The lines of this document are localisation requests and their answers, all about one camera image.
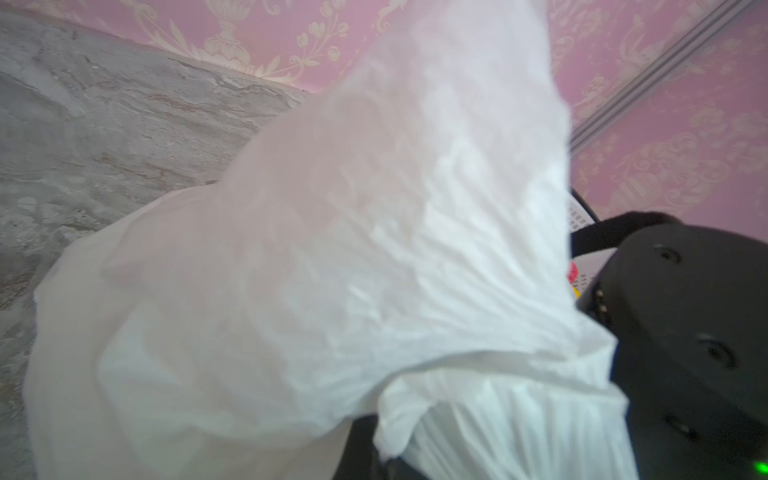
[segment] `white fabric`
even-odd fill
[[[543,11],[414,2],[220,183],[69,247],[36,292],[39,478],[330,478],[349,419],[379,410],[398,455],[440,402],[485,419],[471,442],[515,446],[489,461],[577,467],[473,478],[635,478],[615,339],[565,279],[568,111]],[[424,367],[477,352],[511,356]]]

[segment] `black strap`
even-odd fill
[[[402,458],[385,465],[373,446],[373,434],[379,423],[377,415],[368,415],[352,423],[346,447],[332,480],[428,480]]]
[[[660,212],[629,212],[587,225],[571,233],[571,257],[618,247],[625,238],[645,227],[662,223],[682,223]]]
[[[579,205],[581,205],[581,208],[584,209],[585,212],[587,212],[587,215],[589,215],[592,218],[593,222],[599,222],[600,218],[598,215],[592,210],[592,207],[589,206],[587,201],[583,198],[581,198],[581,195],[572,187],[571,188],[571,196],[578,202]]]

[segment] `white plastic bag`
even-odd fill
[[[470,442],[527,455],[499,465],[554,463],[475,465],[486,478],[636,476],[615,339],[565,280],[568,113],[543,5],[411,6],[220,183],[65,251],[25,385],[42,480],[330,478],[350,419],[379,410],[398,455],[446,401],[484,415]],[[417,373],[479,352],[511,362]]]

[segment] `screw hole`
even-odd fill
[[[723,368],[728,370],[736,368],[736,354],[728,345],[705,333],[697,335],[696,340],[707,349],[707,355]]]
[[[685,436],[685,438],[689,439],[690,441],[695,442],[699,439],[699,434],[692,430],[688,425],[684,424],[676,416],[665,415],[664,421],[667,423],[667,425],[683,434],[683,436]]]
[[[667,262],[680,263],[683,261],[683,257],[681,257],[675,249],[666,247],[664,245],[656,245],[654,248],[659,253],[661,258],[665,259]]]
[[[603,303],[604,293],[600,284],[597,283],[592,290],[592,301],[594,302],[594,311],[592,317],[602,324],[605,328],[611,329],[613,322],[611,321],[611,315],[608,313],[608,308]]]

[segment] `white vent grille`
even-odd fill
[[[592,225],[594,220],[587,213],[587,211],[578,203],[578,200],[571,197],[570,214],[568,216],[568,223],[571,228],[571,232],[580,230],[587,225]],[[576,268],[578,268],[578,276],[573,282],[573,286],[579,292],[583,292],[589,286],[595,276],[600,273],[603,265],[611,258],[611,255],[616,251],[615,248],[609,248],[607,250],[600,250],[599,252],[587,253],[580,257],[574,258]]]

